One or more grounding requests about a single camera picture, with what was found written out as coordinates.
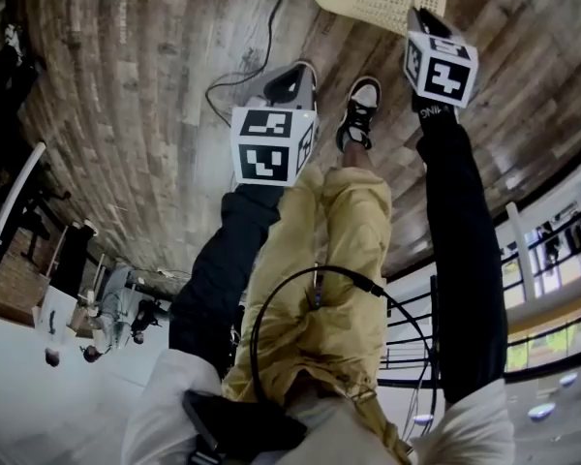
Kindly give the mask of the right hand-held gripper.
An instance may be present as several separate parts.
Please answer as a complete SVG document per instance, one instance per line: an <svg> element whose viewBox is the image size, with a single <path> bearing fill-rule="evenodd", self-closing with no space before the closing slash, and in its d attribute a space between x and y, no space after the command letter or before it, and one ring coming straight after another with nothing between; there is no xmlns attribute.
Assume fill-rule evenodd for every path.
<svg viewBox="0 0 581 465"><path fill-rule="evenodd" d="M457 28L427 9L410 8L403 71L417 96L464 108L477 70L477 50Z"/></svg>

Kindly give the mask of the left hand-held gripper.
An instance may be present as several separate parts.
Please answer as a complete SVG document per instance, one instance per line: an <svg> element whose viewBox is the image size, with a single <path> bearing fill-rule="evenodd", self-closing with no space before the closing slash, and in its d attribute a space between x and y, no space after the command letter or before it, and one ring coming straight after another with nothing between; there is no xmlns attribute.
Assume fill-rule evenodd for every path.
<svg viewBox="0 0 581 465"><path fill-rule="evenodd" d="M319 131L317 76L293 63L256 79L232 110L230 147L239 184L291 186L306 167Z"/></svg>

